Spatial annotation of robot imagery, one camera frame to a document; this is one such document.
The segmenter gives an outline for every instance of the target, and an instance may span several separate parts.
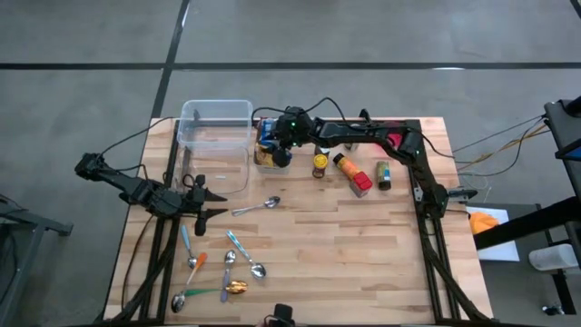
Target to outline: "white paper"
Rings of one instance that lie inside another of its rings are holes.
[[[508,213],[506,210],[501,209],[489,209],[489,208],[476,208],[476,207],[466,207],[466,211],[469,213],[487,213],[491,216],[497,218],[500,224],[508,222]],[[492,260],[492,261],[511,261],[519,262],[517,244],[514,241],[502,243],[478,251],[478,258],[480,260]]]

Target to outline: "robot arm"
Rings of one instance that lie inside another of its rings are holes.
[[[198,175],[187,193],[177,193],[160,182],[130,177],[105,163],[100,154],[84,154],[74,171],[86,180],[106,182],[121,190],[119,197],[128,204],[139,204],[148,213],[161,218],[176,218],[182,214],[196,216],[195,234],[204,235],[206,221],[227,209],[202,210],[205,201],[227,201],[227,199],[203,188],[205,176]]]
[[[396,149],[389,140],[390,134],[401,135]],[[411,169],[414,179],[422,191],[419,201],[420,214],[426,218],[439,219],[444,216],[448,205],[448,191],[436,182],[429,169],[425,155],[420,155],[423,135],[406,126],[405,122],[354,126],[346,123],[329,123],[320,118],[311,119],[302,108],[288,108],[272,128],[271,136],[279,141],[272,157],[284,167],[290,163],[289,150],[292,146],[313,143],[320,147],[335,147],[339,144],[378,144],[385,153]]]

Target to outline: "orange-handled spoon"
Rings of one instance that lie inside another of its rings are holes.
[[[193,267],[192,273],[190,273],[190,278],[188,278],[188,282],[185,283],[185,288],[188,288],[188,286],[190,285],[190,282],[192,281],[193,276],[196,274],[198,269],[200,269],[200,267],[202,267],[203,263],[206,262],[206,259],[208,259],[208,254],[207,253],[200,253],[200,255],[198,256],[198,262],[196,263],[196,266]]]
[[[196,274],[198,269],[200,269],[200,267],[202,267],[202,265],[206,261],[206,259],[208,259],[208,254],[207,253],[200,253],[200,256],[198,257],[198,262],[196,263],[196,266],[193,267],[192,273],[190,274],[190,278],[188,278],[188,282],[186,282],[185,287],[183,288],[183,290],[181,292],[175,294],[172,298],[172,311],[173,312],[177,313],[183,308],[183,305],[185,304],[185,292],[187,291],[188,285],[192,281],[192,278]]]

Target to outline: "green can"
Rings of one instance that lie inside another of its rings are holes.
[[[389,163],[380,161],[376,166],[378,188],[381,191],[387,191],[391,188],[391,175],[389,174]]]

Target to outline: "metal spoon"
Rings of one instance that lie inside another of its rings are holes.
[[[190,246],[190,235],[188,235],[188,229],[185,225],[182,225],[182,237],[183,242],[185,243],[185,249],[188,250],[188,266],[193,269],[196,266],[198,260],[195,256],[192,255],[192,247]]]
[[[190,282],[192,281],[192,277],[196,274],[198,269],[200,269],[200,267],[202,267],[203,263],[205,263],[206,258],[208,258],[208,254],[200,253],[200,260],[196,263],[196,266],[193,268],[192,273],[190,274],[190,277],[188,278],[188,282],[185,283],[185,287],[183,288],[183,290],[181,292],[175,294],[172,297],[172,305],[171,306],[172,306],[172,311],[174,313],[177,313],[181,309],[183,309],[183,305],[185,304],[186,289],[190,285]]]
[[[252,260],[251,256],[242,247],[242,244],[240,244],[240,242],[238,242],[238,239],[236,238],[236,236],[234,236],[234,234],[231,231],[226,231],[226,235],[230,238],[230,240],[234,243],[234,245],[236,245],[238,250],[240,250],[240,252],[246,258],[246,260],[248,260],[251,263],[251,275],[252,275],[252,277],[254,277],[256,279],[262,279],[262,278],[266,277],[266,268],[264,268],[264,266],[261,263],[255,263]]]
[[[279,203],[281,202],[281,198],[278,196],[271,196],[270,198],[268,198],[264,203],[259,204],[259,205],[254,205],[252,207],[248,207],[248,208],[242,208],[242,209],[236,209],[236,210],[232,210],[231,214],[233,216],[239,216],[243,213],[247,213],[250,210],[253,209],[258,209],[258,208],[267,208],[267,209],[271,209],[274,208],[275,206],[279,205]]]
[[[229,250],[224,257],[224,264],[226,264],[226,271],[224,272],[224,281],[222,282],[223,290],[220,294],[220,302],[224,303],[228,301],[228,292],[226,287],[230,282],[230,269],[236,260],[236,252],[234,250]]]
[[[207,292],[216,292],[216,291],[226,291],[228,294],[240,294],[244,293],[248,290],[248,284],[243,281],[231,281],[226,285],[226,287],[221,289],[191,289],[186,290],[184,293],[185,297],[195,296],[199,294],[204,294]]]

